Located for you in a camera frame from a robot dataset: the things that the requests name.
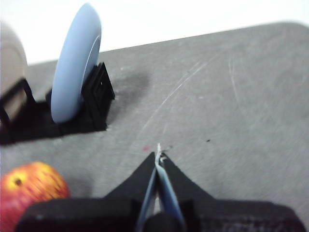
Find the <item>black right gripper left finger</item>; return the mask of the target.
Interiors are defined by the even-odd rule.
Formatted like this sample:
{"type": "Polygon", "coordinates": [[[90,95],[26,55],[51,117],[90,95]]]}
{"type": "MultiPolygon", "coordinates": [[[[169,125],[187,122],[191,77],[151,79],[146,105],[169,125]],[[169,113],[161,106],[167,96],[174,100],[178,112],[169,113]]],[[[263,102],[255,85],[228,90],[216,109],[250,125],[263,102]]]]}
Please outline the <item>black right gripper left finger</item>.
{"type": "Polygon", "coordinates": [[[65,198],[35,203],[20,218],[17,232],[134,231],[154,170],[154,152],[119,186],[100,198],[65,198]]]}

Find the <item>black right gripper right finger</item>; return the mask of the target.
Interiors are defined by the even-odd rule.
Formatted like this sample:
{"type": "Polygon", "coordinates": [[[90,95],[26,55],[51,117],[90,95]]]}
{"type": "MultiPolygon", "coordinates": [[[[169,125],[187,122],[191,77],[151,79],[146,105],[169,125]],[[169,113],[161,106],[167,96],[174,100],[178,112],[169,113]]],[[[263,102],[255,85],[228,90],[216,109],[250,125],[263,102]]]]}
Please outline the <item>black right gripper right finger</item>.
{"type": "Polygon", "coordinates": [[[267,201],[218,199],[187,177],[157,145],[156,166],[189,232],[304,232],[293,209],[267,201]]]}

